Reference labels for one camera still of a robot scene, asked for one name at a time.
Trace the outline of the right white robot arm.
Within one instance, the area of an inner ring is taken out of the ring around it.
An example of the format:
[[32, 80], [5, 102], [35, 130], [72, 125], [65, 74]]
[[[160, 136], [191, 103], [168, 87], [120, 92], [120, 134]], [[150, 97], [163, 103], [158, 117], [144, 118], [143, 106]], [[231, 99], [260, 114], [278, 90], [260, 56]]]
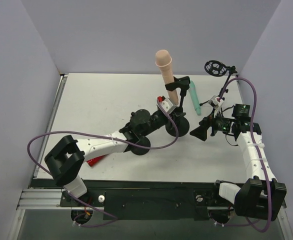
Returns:
[[286, 185], [277, 181], [264, 152], [262, 131], [258, 123], [251, 123], [250, 106], [236, 104], [232, 117], [211, 113], [204, 117], [190, 135], [202, 141], [218, 131], [234, 137], [240, 148], [247, 181], [239, 187], [234, 183], [218, 180], [214, 196], [230, 202], [235, 213], [241, 217], [274, 221], [284, 202]]

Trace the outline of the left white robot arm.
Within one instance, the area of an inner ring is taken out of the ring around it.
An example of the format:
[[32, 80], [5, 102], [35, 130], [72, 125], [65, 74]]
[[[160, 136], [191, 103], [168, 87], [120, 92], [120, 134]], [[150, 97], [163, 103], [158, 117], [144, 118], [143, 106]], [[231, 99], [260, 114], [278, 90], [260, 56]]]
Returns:
[[190, 124], [184, 112], [173, 111], [169, 116], [161, 110], [150, 114], [146, 109], [131, 113], [129, 122], [120, 130], [103, 138], [74, 139], [66, 135], [48, 152], [44, 161], [55, 184], [76, 198], [87, 194], [87, 187], [79, 176], [82, 164], [90, 159], [113, 153], [132, 152], [143, 156], [151, 142], [147, 136], [161, 127], [173, 137], [185, 136]]

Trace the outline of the pink microphone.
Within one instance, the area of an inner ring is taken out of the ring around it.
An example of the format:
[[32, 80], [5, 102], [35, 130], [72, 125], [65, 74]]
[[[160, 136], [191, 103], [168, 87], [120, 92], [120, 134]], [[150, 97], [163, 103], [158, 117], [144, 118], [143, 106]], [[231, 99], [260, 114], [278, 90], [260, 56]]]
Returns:
[[[161, 49], [156, 52], [155, 54], [155, 64], [159, 68], [164, 84], [171, 84], [174, 83], [174, 75], [172, 70], [172, 57], [170, 53], [165, 50]], [[179, 104], [179, 97], [177, 91], [174, 90], [167, 90], [168, 97], [176, 106]]]

